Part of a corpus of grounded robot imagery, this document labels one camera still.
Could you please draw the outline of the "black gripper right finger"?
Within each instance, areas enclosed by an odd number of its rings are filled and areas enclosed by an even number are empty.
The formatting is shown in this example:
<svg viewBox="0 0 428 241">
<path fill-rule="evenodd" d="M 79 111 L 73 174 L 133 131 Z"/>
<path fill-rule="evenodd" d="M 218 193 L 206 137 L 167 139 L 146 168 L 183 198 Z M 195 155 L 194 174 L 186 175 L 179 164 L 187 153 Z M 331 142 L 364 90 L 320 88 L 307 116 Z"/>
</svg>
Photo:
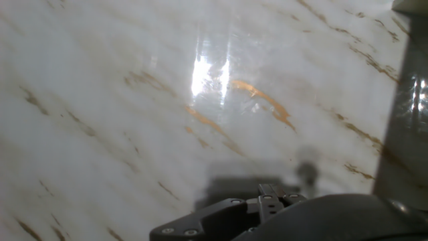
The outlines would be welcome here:
<svg viewBox="0 0 428 241">
<path fill-rule="evenodd" d="M 306 201 L 306 198 L 298 193 L 289 193 L 286 195 L 286 203 L 288 205 L 297 204 Z"/>
</svg>

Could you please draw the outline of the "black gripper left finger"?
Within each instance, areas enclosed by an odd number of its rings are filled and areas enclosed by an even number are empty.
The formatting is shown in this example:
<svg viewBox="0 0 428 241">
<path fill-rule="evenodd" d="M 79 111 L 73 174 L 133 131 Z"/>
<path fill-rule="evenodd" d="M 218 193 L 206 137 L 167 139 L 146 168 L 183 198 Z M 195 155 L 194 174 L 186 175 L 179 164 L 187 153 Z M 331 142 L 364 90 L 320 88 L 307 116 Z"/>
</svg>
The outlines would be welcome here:
<svg viewBox="0 0 428 241">
<path fill-rule="evenodd" d="M 253 232 L 284 209 L 286 192 L 276 184 L 260 184 L 258 196 L 228 198 L 154 228 L 150 241 L 233 240 Z"/>
</svg>

